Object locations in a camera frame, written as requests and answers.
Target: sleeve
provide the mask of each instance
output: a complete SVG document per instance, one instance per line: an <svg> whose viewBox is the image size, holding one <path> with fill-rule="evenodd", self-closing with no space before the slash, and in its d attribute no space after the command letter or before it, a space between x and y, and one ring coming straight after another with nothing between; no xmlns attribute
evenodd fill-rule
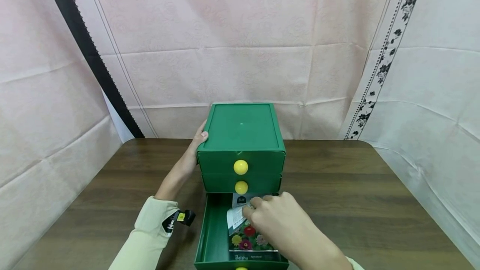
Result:
<svg viewBox="0 0 480 270"><path fill-rule="evenodd" d="M108 270L155 270L158 258L170 238L162 222L177 210L178 204L174 201L149 197L140 210L135 229Z"/></svg>
<svg viewBox="0 0 480 270"><path fill-rule="evenodd" d="M356 261L354 261L354 260L351 259L350 257L347 257L347 260L350 262L350 264L352 264L353 270L364 270L364 269L359 265L359 263L357 263Z"/></svg>

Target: yellow round knob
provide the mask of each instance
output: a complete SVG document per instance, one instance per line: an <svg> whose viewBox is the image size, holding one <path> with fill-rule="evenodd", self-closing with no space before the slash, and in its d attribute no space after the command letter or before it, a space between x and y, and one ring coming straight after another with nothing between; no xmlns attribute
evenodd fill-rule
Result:
<svg viewBox="0 0 480 270"><path fill-rule="evenodd" d="M235 192L237 192L240 195L243 195L247 193L247 191L248 191L247 183L244 182L243 180L237 181L237 183L235 184Z"/></svg>
<svg viewBox="0 0 480 270"><path fill-rule="evenodd" d="M248 171L248 164L245 160L237 160L233 164L233 171L238 175L244 175Z"/></svg>

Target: black stripe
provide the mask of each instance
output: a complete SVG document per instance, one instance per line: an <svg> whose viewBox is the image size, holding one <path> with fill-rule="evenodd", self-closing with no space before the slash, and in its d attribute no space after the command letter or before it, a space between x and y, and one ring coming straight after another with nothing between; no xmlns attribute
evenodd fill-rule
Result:
<svg viewBox="0 0 480 270"><path fill-rule="evenodd" d="M97 78L98 83L112 103L114 109L135 138L144 138L142 131L133 119L130 111L127 109L110 73L108 73L107 67L105 67L102 58L98 54L97 47L95 47L92 37L85 26L75 0L55 0L55 2L60 9L70 32L72 32L80 51L88 62L88 65L92 69L93 74Z"/></svg>

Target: floral border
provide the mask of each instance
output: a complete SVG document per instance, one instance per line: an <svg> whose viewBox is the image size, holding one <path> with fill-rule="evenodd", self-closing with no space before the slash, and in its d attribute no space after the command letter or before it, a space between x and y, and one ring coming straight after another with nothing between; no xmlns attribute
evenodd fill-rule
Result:
<svg viewBox="0 0 480 270"><path fill-rule="evenodd" d="M358 140L373 112L417 0L398 0L382 49L344 140Z"/></svg>

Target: cabinet top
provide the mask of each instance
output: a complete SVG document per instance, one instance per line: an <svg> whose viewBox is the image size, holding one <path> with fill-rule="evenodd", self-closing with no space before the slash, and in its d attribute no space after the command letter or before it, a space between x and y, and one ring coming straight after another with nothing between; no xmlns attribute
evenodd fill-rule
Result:
<svg viewBox="0 0 480 270"><path fill-rule="evenodd" d="M272 103L214 104L205 130L208 140L197 151L285 151Z"/></svg>

